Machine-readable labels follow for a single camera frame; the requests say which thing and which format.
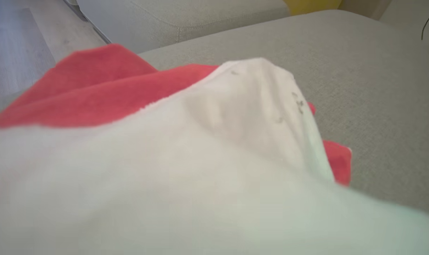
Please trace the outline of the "white garment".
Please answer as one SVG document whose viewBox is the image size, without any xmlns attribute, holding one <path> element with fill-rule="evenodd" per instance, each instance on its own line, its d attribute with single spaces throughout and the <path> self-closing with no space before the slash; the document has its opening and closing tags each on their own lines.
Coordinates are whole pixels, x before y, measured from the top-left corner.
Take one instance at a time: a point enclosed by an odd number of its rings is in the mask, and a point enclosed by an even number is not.
<svg viewBox="0 0 429 255">
<path fill-rule="evenodd" d="M 429 215 L 336 184 L 256 58 L 113 123 L 0 129 L 0 255 L 77 254 L 429 255 Z"/>
</svg>

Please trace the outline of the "red garment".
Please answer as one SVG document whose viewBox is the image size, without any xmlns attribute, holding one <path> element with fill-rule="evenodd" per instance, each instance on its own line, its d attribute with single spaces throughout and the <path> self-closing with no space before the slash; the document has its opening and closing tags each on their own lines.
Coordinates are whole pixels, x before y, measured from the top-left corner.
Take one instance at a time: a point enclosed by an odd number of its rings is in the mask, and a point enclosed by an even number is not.
<svg viewBox="0 0 429 255">
<path fill-rule="evenodd" d="M 74 53 L 0 112 L 0 197 L 348 187 L 293 75 L 263 58 L 158 71 L 120 45 Z"/>
</svg>

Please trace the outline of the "yellow object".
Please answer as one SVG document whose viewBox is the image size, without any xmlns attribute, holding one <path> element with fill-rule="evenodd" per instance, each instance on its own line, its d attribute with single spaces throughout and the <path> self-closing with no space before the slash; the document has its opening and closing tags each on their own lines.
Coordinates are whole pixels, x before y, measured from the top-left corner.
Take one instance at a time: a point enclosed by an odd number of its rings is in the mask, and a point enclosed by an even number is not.
<svg viewBox="0 0 429 255">
<path fill-rule="evenodd" d="M 307 13 L 336 10 L 342 0 L 282 0 L 289 8 L 291 16 L 299 16 Z"/>
</svg>

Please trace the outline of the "grey fabric sofa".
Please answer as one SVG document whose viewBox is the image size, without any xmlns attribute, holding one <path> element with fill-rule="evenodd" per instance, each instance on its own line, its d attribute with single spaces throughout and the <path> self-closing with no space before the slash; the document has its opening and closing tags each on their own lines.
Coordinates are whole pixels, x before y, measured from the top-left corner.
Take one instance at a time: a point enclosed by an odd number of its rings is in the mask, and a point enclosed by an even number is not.
<svg viewBox="0 0 429 255">
<path fill-rule="evenodd" d="M 140 53 L 160 70 L 263 57 L 290 71 L 322 137 L 352 149 L 351 187 L 429 213 L 429 50 L 392 27 L 325 10 Z"/>
</svg>

